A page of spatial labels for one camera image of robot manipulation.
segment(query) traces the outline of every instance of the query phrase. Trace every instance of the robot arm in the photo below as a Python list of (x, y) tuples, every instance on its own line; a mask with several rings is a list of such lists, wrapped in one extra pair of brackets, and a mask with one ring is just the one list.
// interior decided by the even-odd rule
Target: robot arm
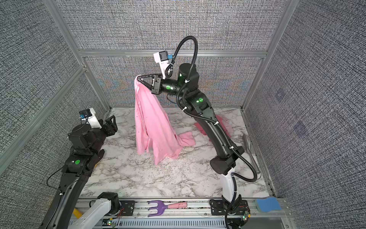
[[(94, 123), (93, 120), (96, 118), (93, 111), (92, 108), (80, 111), (80, 117), (85, 119), (87, 123), (76, 126), (68, 134), (68, 139), (73, 145), (70, 148), (70, 156), (62, 167), (58, 192), (55, 194), (39, 229), (68, 227), (72, 210), (79, 195), (91, 176), (94, 166), (104, 155), (104, 150), (101, 150), (101, 147), (105, 138), (114, 135), (118, 130), (114, 116), (106, 119), (105, 124), (103, 124), (103, 120)], [(109, 211), (117, 210), (115, 204), (112, 203), (112, 209)]]
[[(179, 66), (177, 80), (170, 79), (172, 75), (172, 67), (180, 47), (187, 40), (194, 41), (194, 54), (192, 62), (184, 63)], [(257, 180), (257, 173), (254, 167), (244, 158), (244, 148), (237, 146), (224, 132), (224, 129), (218, 122), (215, 112), (207, 96), (198, 89), (199, 74), (196, 70), (195, 60), (198, 52), (198, 43), (195, 37), (187, 36), (178, 45), (171, 63), (168, 64), (166, 58), (167, 51), (155, 53), (156, 62), (164, 62), (165, 71), (162, 69), (162, 74), (140, 75), (137, 80), (143, 83), (151, 90), (151, 93), (159, 95), (162, 92), (176, 96), (176, 103), (180, 109), (187, 115), (193, 117), (205, 130), (207, 136), (213, 143), (217, 156), (210, 160), (212, 169), (220, 176), (220, 181), (223, 186), (223, 200), (225, 202), (225, 224), (228, 228), (228, 221), (231, 222), (233, 228), (240, 228), (247, 222), (247, 216), (243, 216), (240, 223), (235, 224), (227, 219), (228, 213), (237, 214), (238, 209), (246, 206), (246, 201), (241, 199), (241, 196), (236, 196), (236, 182), (234, 176), (237, 176), (247, 182)], [(235, 161), (240, 158), (252, 170), (253, 178), (249, 179), (235, 173)]]
[[(171, 79), (170, 76), (175, 58), (181, 45), (187, 40), (193, 40), (195, 43), (192, 63), (181, 64), (179, 66), (177, 80)], [(137, 80), (149, 88), (152, 94), (159, 95), (164, 92), (176, 96), (176, 102), (179, 108), (184, 113), (193, 117), (202, 126), (217, 153), (217, 156), (210, 161), (210, 165), (215, 172), (227, 175), (229, 170), (235, 167), (235, 161), (238, 158), (243, 160), (252, 171), (255, 171), (253, 166), (241, 156), (244, 153), (244, 148), (237, 146), (227, 136), (216, 118), (209, 99), (198, 89), (199, 73), (194, 63), (197, 56), (197, 49), (198, 44), (196, 38), (193, 36), (184, 38), (178, 45), (170, 64), (166, 62), (169, 56), (167, 51), (154, 54), (156, 62), (159, 62), (158, 57), (160, 57), (159, 63), (164, 62), (164, 66), (167, 66), (165, 70), (162, 68), (162, 74), (140, 75), (137, 77)], [(257, 173), (254, 172), (253, 175), (253, 179), (247, 179), (247, 181), (254, 182), (257, 179)]]

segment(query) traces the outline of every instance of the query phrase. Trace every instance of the textured gray panel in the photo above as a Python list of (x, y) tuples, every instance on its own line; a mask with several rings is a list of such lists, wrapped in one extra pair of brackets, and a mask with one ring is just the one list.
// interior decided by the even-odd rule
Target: textured gray panel
[[(260, 58), (250, 57), (198, 57), (199, 89), (206, 94), (213, 106), (240, 106), (245, 92), (254, 78)], [(134, 107), (134, 79), (137, 75), (161, 73), (153, 58), (143, 57), (87, 57), (94, 75), (112, 107)], [(174, 64), (172, 78), (177, 78), (181, 63), (191, 62), (189, 57), (179, 57)], [(162, 106), (175, 106), (158, 95)]]
[(287, 1), (56, 2), (81, 49), (266, 50)]
[(365, 12), (300, 1), (248, 109), (298, 228), (366, 228)]
[(1, 1), (0, 154), (79, 66), (42, 1)]
[[(46, 180), (69, 156), (67, 133), (80, 123), (78, 111), (90, 107), (103, 118), (106, 111), (82, 75), (0, 176), (0, 228), (15, 215), (22, 219), (17, 228), (38, 228), (55, 195)], [(50, 185), (57, 187), (60, 176), (56, 173)]]

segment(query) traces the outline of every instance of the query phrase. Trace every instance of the pink towel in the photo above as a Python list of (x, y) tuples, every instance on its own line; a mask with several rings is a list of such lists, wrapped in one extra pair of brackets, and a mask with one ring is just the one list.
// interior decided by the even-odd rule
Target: pink towel
[(183, 146), (195, 145), (192, 132), (177, 135), (156, 95), (135, 78), (135, 124), (138, 154), (152, 147), (157, 165), (165, 157), (176, 159)]

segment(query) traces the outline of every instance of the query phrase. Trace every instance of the aluminum frame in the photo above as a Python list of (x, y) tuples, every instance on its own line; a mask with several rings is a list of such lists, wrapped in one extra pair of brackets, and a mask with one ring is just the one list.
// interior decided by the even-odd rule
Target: aluminum frame
[[(82, 57), (87, 56), (122, 56), (122, 57), (152, 57), (154, 53), (161, 50), (115, 50), (115, 49), (80, 49), (78, 54)], [(180, 50), (178, 56), (193, 56), (194, 51)], [(201, 57), (261, 57), (268, 54), (265, 50), (199, 50), (197, 56)]]
[(246, 126), (247, 132), (248, 132), (250, 140), (251, 140), (250, 145), (253, 146), (253, 151), (252, 152), (255, 152), (255, 155), (256, 155), (257, 160), (258, 160), (259, 168), (261, 170), (264, 181), (266, 182), (268, 192), (270, 194), (272, 193), (275, 197), (277, 197), (277, 191), (276, 191), (275, 186), (273, 184), (272, 178), (269, 174), (268, 167), (266, 166), (266, 162), (263, 158), (261, 149), (259, 148), (258, 142), (255, 138), (255, 135), (254, 135), (254, 132), (251, 128), (248, 117), (246, 116), (245, 111), (241, 110), (240, 112), (242, 114), (244, 124)]
[(94, 74), (92, 73), (92, 70), (90, 69), (89, 65), (86, 63), (86, 61), (82, 58), (82, 56), (79, 55), (79, 46), (76, 43), (69, 27), (66, 24), (66, 21), (64, 17), (61, 14), (60, 9), (58, 8), (56, 2), (54, 0), (43, 0), (43, 3), (46, 5), (48, 11), (50, 12), (53, 20), (55, 21), (56, 25), (58, 26), (59, 30), (61, 31), (62, 35), (64, 36), (67, 44), (69, 45), (71, 51), (73, 52), (75, 58), (79, 62), (80, 65), (85, 65), (87, 68), (86, 71), (86, 77), (88, 78), (88, 81), (93, 88), (95, 94), (99, 98), (99, 101), (103, 105), (104, 109), (107, 111), (111, 108), (110, 103), (105, 96), (102, 87), (98, 83), (97, 79), (95, 78)]
[(247, 94), (245, 95), (245, 99), (244, 99), (244, 102), (242, 105), (243, 110), (246, 110), (248, 108), (250, 100), (252, 99), (252, 97), (268, 67), (269, 62), (271, 61), (271, 58), (277, 48), (278, 43), (281, 40), (283, 33), (285, 32), (287, 24), (290, 21), (290, 18), (292, 16), (298, 2), (299, 2), (299, 0), (289, 0), (288, 1), (287, 5), (285, 7), (285, 10), (282, 13), (281, 19), (276, 27), (276, 30), (273, 34), (272, 40), (268, 46), (268, 54), (262, 60), (261, 64), (259, 65), (257, 74), (255, 75), (252, 83), (249, 86)]
[[(96, 197), (80, 197), (76, 203), (75, 208), (84, 212), (89, 209), (89, 202), (96, 200)], [(147, 202), (151, 200), (161, 200), (165, 204), (176, 203), (176, 202), (188, 202), (188, 208), (185, 209), (166, 209), (163, 215), (156, 216), (154, 218), (222, 218), (224, 216), (212, 216), (211, 207), (209, 201), (222, 200), (221, 198), (196, 198), (196, 197), (186, 197), (186, 198), (173, 198), (173, 197), (122, 197), (119, 200), (134, 200), (135, 210), (133, 216), (124, 216), (123, 218), (146, 218), (149, 214), (148, 208), (151, 207)], [(251, 218), (263, 218), (263, 217), (276, 217), (276, 218), (289, 218), (291, 217), (290, 209), (287, 205), (286, 199), (277, 198), (282, 210), (271, 211), (271, 212), (260, 212), (255, 204), (257, 198), (245, 198), (248, 201), (248, 206), (250, 208)]]
[(16, 158), (25, 144), (32, 138), (43, 122), (48, 118), (59, 102), (63, 99), (70, 88), (79, 77), (85, 72), (84, 66), (79, 66), (72, 76), (58, 89), (52, 98), (34, 116), (23, 131), (11, 142), (11, 144), (0, 155), (0, 175), (7, 169), (10, 163)]

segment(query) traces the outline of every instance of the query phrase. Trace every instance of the black cable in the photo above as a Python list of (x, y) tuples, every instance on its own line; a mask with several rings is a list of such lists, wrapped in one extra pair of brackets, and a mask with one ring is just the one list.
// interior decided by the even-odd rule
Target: black cable
[(248, 182), (255, 182), (255, 180), (253, 181), (253, 179), (248, 179), (248, 178), (243, 177), (242, 175), (237, 174), (237, 173), (231, 173), (231, 175), (232, 175), (232, 176), (237, 176), (237, 177), (239, 177), (240, 179), (245, 180), (245, 181), (248, 181)]
[(48, 187), (56, 189), (59, 193), (61, 193), (61, 191), (60, 191), (58, 188), (55, 188), (55, 187), (53, 187), (53, 186), (49, 185), (49, 184), (48, 184), (48, 180), (49, 180), (53, 175), (55, 175), (58, 171), (60, 171), (63, 167), (64, 167), (64, 166), (62, 166), (61, 168), (59, 168), (56, 172), (52, 173), (52, 175), (51, 175), (51, 176), (49, 176), (49, 177), (47, 178), (47, 181), (46, 181), (46, 185), (47, 185)]
[[(183, 86), (179, 89), (178, 91), (178, 95), (181, 93), (181, 91), (186, 87), (187, 83), (183, 84)], [(180, 109), (183, 110), (184, 113), (186, 113), (187, 115), (193, 117), (193, 118), (198, 118), (198, 119), (202, 119), (202, 120), (205, 120), (207, 122), (211, 122), (213, 124), (216, 124), (216, 121), (212, 120), (212, 119), (209, 119), (209, 118), (205, 118), (205, 117), (202, 117), (202, 116), (198, 116), (198, 115), (194, 115), (194, 114), (191, 114), (189, 113), (188, 111), (186, 111), (186, 109), (183, 108), (183, 106), (179, 103), (179, 96), (177, 95), (176, 97), (176, 102), (177, 102), (177, 105)], [(238, 154), (238, 152), (236, 152), (234, 150), (234, 148), (231, 148), (232, 145), (229, 141), (229, 137), (227, 136), (226, 132), (224, 131), (224, 129), (222, 128), (221, 124), (218, 122), (216, 125), (215, 125), (219, 131), (222, 133), (223, 137), (224, 137), (224, 140), (226, 142), (226, 144), (228, 145), (228, 147), (231, 149), (231, 151), (238, 157), (240, 158), (249, 168), (250, 170), (252, 171), (253, 173), (253, 179), (249, 179), (249, 178), (245, 178), (245, 181), (248, 181), (248, 182), (255, 182), (258, 178), (258, 175), (257, 175), (257, 172), (255, 171), (254, 167), (244, 158), (242, 157), (240, 154)]]
[(181, 48), (181, 46), (184, 44), (184, 42), (186, 42), (187, 40), (192, 40), (194, 42), (194, 53), (193, 53), (193, 58), (192, 58), (192, 62), (191, 62), (191, 68), (189, 69), (189, 72), (188, 72), (188, 75), (186, 77), (186, 81), (185, 83), (183, 84), (183, 86), (179, 89), (177, 95), (176, 95), (176, 103), (178, 105), (178, 107), (183, 110), (184, 113), (186, 113), (187, 115), (193, 117), (193, 118), (198, 118), (198, 119), (202, 119), (202, 120), (205, 120), (207, 122), (211, 122), (213, 124), (215, 124), (215, 126), (220, 130), (220, 132), (222, 133), (222, 135), (224, 136), (224, 139), (225, 139), (225, 142), (226, 144), (228, 145), (228, 147), (231, 149), (231, 151), (238, 157), (240, 158), (249, 168), (250, 170), (253, 172), (253, 179), (248, 179), (248, 178), (245, 178), (247, 181), (249, 182), (254, 182), (257, 180), (257, 172), (255, 171), (254, 167), (244, 158), (242, 157), (240, 154), (238, 154), (234, 148), (232, 147), (230, 141), (229, 141), (229, 137), (227, 136), (227, 134), (225, 133), (224, 129), (222, 128), (221, 124), (218, 122), (216, 123), (216, 121), (212, 120), (212, 119), (209, 119), (209, 118), (205, 118), (205, 117), (202, 117), (202, 116), (198, 116), (198, 115), (194, 115), (192, 113), (189, 113), (187, 111), (186, 108), (184, 108), (180, 102), (179, 102), (179, 95), (180, 93), (183, 91), (183, 89), (187, 86), (187, 83), (189, 82), (189, 79), (190, 79), (190, 75), (191, 75), (191, 71), (192, 71), (192, 68), (193, 68), (193, 65), (194, 63), (196, 62), (196, 58), (197, 58), (197, 53), (198, 53), (198, 41), (197, 39), (194, 37), (194, 36), (187, 36), (185, 38), (183, 38), (183, 40), (179, 43), (177, 49), (175, 50), (175, 53), (174, 53), (174, 57), (172, 59), (172, 62), (171, 62), (171, 65), (173, 66), (173, 64), (175, 63), (175, 58), (177, 57), (178, 55), (178, 52)]
[(232, 181), (234, 183), (234, 196), (232, 197), (232, 200), (228, 206), (228, 208), (226, 209), (226, 212), (225, 212), (225, 226), (227, 229), (229, 229), (229, 225), (228, 225), (228, 213), (232, 207), (232, 205), (234, 204), (234, 201), (236, 199), (236, 181), (235, 181), (235, 177), (233, 175), (231, 175), (231, 178), (232, 178)]
[(81, 128), (83, 128), (86, 124), (88, 124), (88, 117), (86, 117), (85, 119), (86, 119), (86, 121), (85, 121), (84, 125), (82, 125), (79, 129), (77, 129), (77, 130), (75, 130), (75, 131), (73, 131), (73, 132), (71, 132), (71, 133), (68, 133), (67, 135), (72, 134), (72, 133), (75, 133), (76, 131), (78, 131), (78, 130), (80, 130)]
[(168, 67), (165, 69), (165, 76), (166, 77), (168, 77), (168, 78), (170, 78), (171, 76), (172, 76), (172, 74), (173, 74), (173, 64), (172, 63), (170, 63), (169, 65), (168, 65)]
[(169, 102), (171, 102), (171, 103), (177, 104), (176, 102), (171, 101), (171, 100), (168, 98), (168, 95), (169, 95), (169, 94), (167, 94), (167, 100), (168, 100)]
[(91, 205), (91, 202), (92, 202), (92, 201), (95, 201), (95, 200), (91, 200), (91, 201), (89, 202), (89, 207), (92, 207), (92, 205)]

